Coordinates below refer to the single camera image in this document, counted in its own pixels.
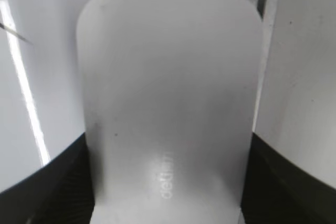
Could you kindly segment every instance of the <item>black rubber surface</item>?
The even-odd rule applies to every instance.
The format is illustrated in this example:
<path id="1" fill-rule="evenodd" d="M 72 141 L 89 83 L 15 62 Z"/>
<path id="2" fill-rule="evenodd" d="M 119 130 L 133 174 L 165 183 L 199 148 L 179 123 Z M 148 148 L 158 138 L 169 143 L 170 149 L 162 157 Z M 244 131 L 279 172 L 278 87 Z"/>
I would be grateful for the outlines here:
<path id="1" fill-rule="evenodd" d="M 94 203 L 83 134 L 47 166 L 0 194 L 0 223 L 90 223 Z"/>
<path id="2" fill-rule="evenodd" d="M 332 224 L 336 223 L 336 190 L 299 169 L 254 134 L 242 210 L 246 224 Z"/>

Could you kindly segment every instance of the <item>white surface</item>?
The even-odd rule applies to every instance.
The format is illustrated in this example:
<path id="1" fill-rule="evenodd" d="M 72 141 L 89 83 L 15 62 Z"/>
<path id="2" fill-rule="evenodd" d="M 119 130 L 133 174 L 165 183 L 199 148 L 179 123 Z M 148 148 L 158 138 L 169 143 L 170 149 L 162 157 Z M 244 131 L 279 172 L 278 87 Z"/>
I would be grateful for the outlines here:
<path id="1" fill-rule="evenodd" d="M 238 223 L 262 42 L 253 5 L 92 0 L 77 40 L 91 223 Z"/>
<path id="2" fill-rule="evenodd" d="M 336 0 L 279 0 L 256 133 L 336 188 Z"/>
<path id="3" fill-rule="evenodd" d="M 34 48 L 25 45 L 29 49 L 27 52 L 23 50 L 23 60 L 46 147 L 53 159 L 85 130 L 77 76 L 75 30 L 79 13 L 88 0 L 6 1 L 9 3 L 17 32 L 34 44 Z M 1 43 L 8 44 L 5 38 Z M 6 51 L 3 55 L 11 57 L 7 47 L 1 50 Z M 12 117 L 14 114 L 4 113 L 3 116 Z M 35 162 L 39 155 L 35 153 L 36 147 L 32 147 L 34 151 L 28 151 L 27 156 L 22 158 L 19 157 L 22 150 L 12 152 L 14 145 L 25 148 L 31 142 L 29 134 L 25 138 L 22 136 L 3 135 L 6 141 L 2 141 L 0 148 L 6 155 L 0 156 L 0 175 L 2 178 L 6 174 L 7 178 L 0 179 L 0 191 L 41 167 Z M 15 162 L 8 162 L 8 156 Z"/>
<path id="4" fill-rule="evenodd" d="M 30 45 L 21 42 L 20 49 L 24 57 L 30 56 Z M 0 55 L 0 191 L 3 191 L 39 169 L 41 162 L 7 34 L 2 29 Z"/>

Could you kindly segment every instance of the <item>white wall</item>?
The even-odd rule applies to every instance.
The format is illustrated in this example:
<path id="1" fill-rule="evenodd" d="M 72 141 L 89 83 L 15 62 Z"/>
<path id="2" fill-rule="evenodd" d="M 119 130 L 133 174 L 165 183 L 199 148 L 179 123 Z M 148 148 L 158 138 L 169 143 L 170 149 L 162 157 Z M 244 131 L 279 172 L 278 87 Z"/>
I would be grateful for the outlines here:
<path id="1" fill-rule="evenodd" d="M 279 0 L 256 133 L 336 188 L 336 0 Z"/>

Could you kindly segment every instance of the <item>black ribbed material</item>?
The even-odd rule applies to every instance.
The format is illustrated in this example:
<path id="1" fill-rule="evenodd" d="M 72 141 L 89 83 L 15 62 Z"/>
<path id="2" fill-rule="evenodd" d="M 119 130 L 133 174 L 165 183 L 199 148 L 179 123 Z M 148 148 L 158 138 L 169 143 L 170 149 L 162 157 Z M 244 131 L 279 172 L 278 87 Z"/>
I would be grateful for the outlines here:
<path id="1" fill-rule="evenodd" d="M 336 223 L 336 190 L 296 167 L 254 134 L 242 211 L 246 224 L 332 224 Z"/>
<path id="2" fill-rule="evenodd" d="M 83 134 L 46 167 L 0 194 L 0 222 L 89 223 L 94 203 Z"/>

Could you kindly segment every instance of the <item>black curved base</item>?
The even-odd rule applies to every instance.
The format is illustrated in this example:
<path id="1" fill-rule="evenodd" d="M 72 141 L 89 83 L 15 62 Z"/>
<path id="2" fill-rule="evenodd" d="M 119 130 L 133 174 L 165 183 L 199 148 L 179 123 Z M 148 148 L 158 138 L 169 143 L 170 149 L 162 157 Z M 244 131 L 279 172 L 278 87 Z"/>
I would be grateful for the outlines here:
<path id="1" fill-rule="evenodd" d="M 336 223 L 336 190 L 254 134 L 242 211 L 246 224 L 332 224 Z"/>
<path id="2" fill-rule="evenodd" d="M 94 203 L 83 134 L 46 167 L 0 194 L 0 222 L 89 224 Z"/>

